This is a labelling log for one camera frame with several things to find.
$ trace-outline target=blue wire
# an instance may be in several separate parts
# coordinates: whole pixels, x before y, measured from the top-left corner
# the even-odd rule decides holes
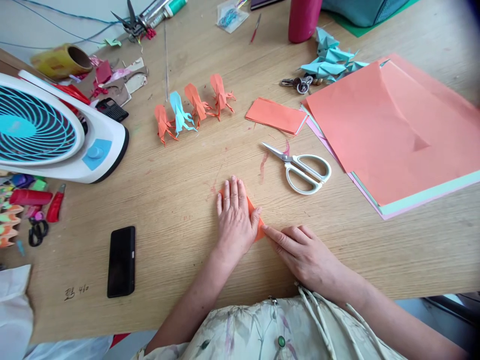
[[[83,41],[88,41],[88,42],[95,43],[95,44],[103,44],[103,42],[92,41],[92,40],[90,40],[90,39],[86,39],[86,38],[83,38],[83,37],[81,37],[81,36],[75,35],[74,33],[65,30],[63,27],[58,26],[58,25],[57,25],[56,23],[54,23],[53,21],[48,20],[45,16],[39,14],[39,13],[36,12],[35,10],[29,8],[28,6],[26,6],[26,5],[18,2],[17,0],[12,0],[12,1],[14,1],[14,2],[17,3],[18,5],[21,5],[21,6],[23,6],[24,8],[30,10],[31,12],[37,14],[39,17],[45,19],[45,20],[48,21],[50,24],[52,24],[53,26],[59,28],[60,30],[62,30],[62,31],[64,31],[64,32],[66,32],[67,34],[70,34],[70,35],[72,35],[72,36],[74,36],[74,37],[76,37],[76,38],[82,39]]]
[[[51,7],[51,6],[48,6],[48,5],[45,5],[45,4],[42,4],[42,3],[39,3],[39,2],[36,2],[36,1],[32,1],[32,0],[22,0],[26,3],[30,3],[30,4],[34,4],[34,5],[37,5],[37,6],[40,6],[40,7],[43,7],[43,8],[47,8],[49,10],[53,10],[54,12],[57,12],[57,13],[60,13],[60,14],[63,14],[63,15],[67,15],[67,16],[71,16],[71,17],[74,17],[74,18],[78,18],[78,19],[84,19],[84,20],[93,20],[93,21],[97,21],[99,23],[103,23],[103,24],[119,24],[120,21],[105,21],[105,20],[101,20],[101,19],[98,19],[96,17],[90,17],[90,16],[83,16],[83,15],[75,15],[75,14],[72,14],[72,13],[69,13],[69,12],[65,12],[65,11],[62,11],[62,10],[58,10],[54,7]]]
[[[87,40],[87,41],[90,41],[90,39],[93,39],[93,38],[95,38],[96,36],[100,35],[101,33],[103,33],[103,32],[104,32],[105,30],[107,30],[108,28],[111,28],[113,25],[116,25],[116,24],[110,24],[110,25],[108,25],[107,27],[105,27],[104,29],[100,30],[100,31],[97,32],[96,34],[87,37],[86,40]],[[71,44],[80,44],[80,43],[83,43],[83,42],[84,42],[83,40],[80,40],[80,41],[72,42]],[[18,44],[14,44],[14,43],[11,43],[11,42],[5,42],[5,41],[0,41],[0,44],[15,46],[15,47],[18,47],[18,48],[36,49],[36,50],[50,50],[50,49],[53,49],[53,48],[56,47],[56,46],[50,46],[50,47],[25,46],[25,45],[18,45]]]

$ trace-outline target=fan grille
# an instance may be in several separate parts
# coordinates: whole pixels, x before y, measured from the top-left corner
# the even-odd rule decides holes
[[[52,160],[70,151],[76,137],[70,121],[56,108],[0,86],[0,161]]]

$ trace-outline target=green paper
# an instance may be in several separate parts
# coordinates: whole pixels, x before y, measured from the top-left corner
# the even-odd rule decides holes
[[[105,41],[111,47],[114,47],[114,46],[121,47],[122,46],[122,43],[120,41],[116,40],[116,39],[103,39],[103,41]]]
[[[373,30],[375,29],[378,25],[381,25],[383,24],[384,22],[386,22],[387,20],[389,20],[390,18],[394,17],[395,15],[397,15],[398,13],[401,13],[403,10],[405,10],[406,8],[412,6],[413,4],[415,4],[416,2],[418,2],[419,0],[408,0],[408,2],[405,3],[405,5],[403,5],[402,7],[400,7],[397,11],[395,11],[392,15],[390,15],[389,17],[387,17],[385,20],[383,20],[382,22],[379,22],[378,24],[375,24],[371,27],[358,27],[354,24],[352,24],[350,22],[350,20],[346,19],[345,17],[343,17],[342,15],[340,14],[337,14],[335,12],[330,12],[330,11],[327,11],[328,15],[333,19],[335,20],[335,22],[340,25],[342,28],[348,30],[350,33],[352,33],[353,35],[355,35],[357,38],[361,37],[362,35],[365,35],[366,33],[368,33],[370,30]]]
[[[30,190],[45,191],[47,189],[47,186],[48,185],[45,181],[37,180],[30,186]]]

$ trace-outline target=glue bottle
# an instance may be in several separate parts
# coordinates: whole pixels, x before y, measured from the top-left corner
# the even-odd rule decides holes
[[[322,0],[291,0],[288,40],[303,43],[314,34],[319,22]]]
[[[171,18],[183,8],[188,0],[157,0],[140,14],[139,19],[146,28],[155,29],[158,24],[167,18]]]

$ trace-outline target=smartphone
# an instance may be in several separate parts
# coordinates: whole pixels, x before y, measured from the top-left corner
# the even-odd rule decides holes
[[[106,296],[118,298],[135,290],[135,226],[115,230],[110,237]]]

